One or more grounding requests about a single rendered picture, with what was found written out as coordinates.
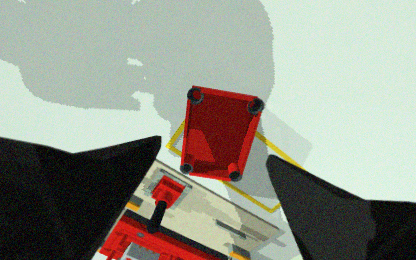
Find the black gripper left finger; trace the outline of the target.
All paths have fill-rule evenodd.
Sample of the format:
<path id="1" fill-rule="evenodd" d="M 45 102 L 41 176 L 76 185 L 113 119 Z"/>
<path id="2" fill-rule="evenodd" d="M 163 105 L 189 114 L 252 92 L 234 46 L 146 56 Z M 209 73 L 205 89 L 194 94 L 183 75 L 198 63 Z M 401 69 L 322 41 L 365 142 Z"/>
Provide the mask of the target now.
<path id="1" fill-rule="evenodd" d="M 92 260 L 159 153 L 155 135 L 71 153 L 0 136 L 0 183 L 41 194 L 69 259 Z"/>

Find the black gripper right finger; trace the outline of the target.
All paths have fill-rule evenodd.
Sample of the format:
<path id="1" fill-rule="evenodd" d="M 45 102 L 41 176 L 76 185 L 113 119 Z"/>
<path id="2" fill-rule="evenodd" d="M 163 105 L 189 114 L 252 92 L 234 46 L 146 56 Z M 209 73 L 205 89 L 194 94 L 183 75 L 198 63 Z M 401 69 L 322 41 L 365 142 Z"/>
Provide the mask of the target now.
<path id="1" fill-rule="evenodd" d="M 365 200 L 271 154 L 265 166 L 303 260 L 377 260 L 416 229 L 416 202 Z"/>

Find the yellow rectangular frame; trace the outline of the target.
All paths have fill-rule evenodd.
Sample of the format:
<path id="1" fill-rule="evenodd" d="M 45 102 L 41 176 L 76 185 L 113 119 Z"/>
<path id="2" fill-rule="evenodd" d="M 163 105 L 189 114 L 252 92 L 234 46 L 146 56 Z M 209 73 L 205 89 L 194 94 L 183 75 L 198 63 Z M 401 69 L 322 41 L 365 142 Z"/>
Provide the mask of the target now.
<path id="1" fill-rule="evenodd" d="M 172 136 L 172 138 L 169 140 L 169 142 L 167 143 L 167 145 L 165 146 L 166 148 L 168 148 L 172 152 L 176 153 L 180 157 L 182 155 L 182 152 L 179 151 L 178 149 L 176 149 L 175 147 L 173 147 L 172 145 L 176 141 L 176 139 L 178 138 L 178 136 L 181 134 L 181 132 L 184 130 L 184 126 L 185 126 L 185 119 L 182 122 L 182 124 L 179 126 L 179 128 L 177 129 L 177 131 L 174 133 L 174 135 Z M 268 147 L 270 149 L 272 149 L 274 152 L 276 152 L 278 155 L 280 155 L 283 159 L 285 159 L 286 161 L 289 161 L 292 164 L 294 164 L 294 165 L 296 165 L 296 166 L 304 169 L 296 161 L 294 161 L 293 159 L 291 159 L 288 155 L 286 155 L 279 148 L 277 148 L 275 145 L 273 145 L 266 137 L 264 137 L 262 134 L 260 134 L 257 130 L 256 130 L 256 133 L 255 133 L 255 136 L 258 139 L 260 139 L 262 142 L 264 142 L 266 145 L 268 145 Z M 306 170 L 306 169 L 304 169 L 304 170 Z M 243 195 L 244 197 L 246 197 L 246 199 L 248 199 L 249 201 L 253 202 L 254 204 L 256 204 L 257 206 L 259 206 L 260 208 L 264 208 L 265 210 L 267 210 L 270 213 L 272 213 L 273 211 L 275 211 L 277 208 L 279 208 L 281 206 L 280 203 L 278 203 L 278 204 L 275 205 L 275 207 L 273 207 L 271 209 L 271 208 L 269 208 L 267 206 L 264 206 L 263 204 L 261 204 L 260 202 L 258 202 L 257 200 L 255 200 L 254 198 L 252 198 L 251 196 L 249 196 L 247 193 L 245 193 L 244 191 L 242 191 L 238 187 L 233 186 L 232 184 L 228 183 L 227 181 L 222 181 L 222 180 L 218 180 L 218 181 L 221 182 L 222 184 L 226 185 L 230 189 L 232 188 L 236 192 L 238 192 L 241 195 Z"/>

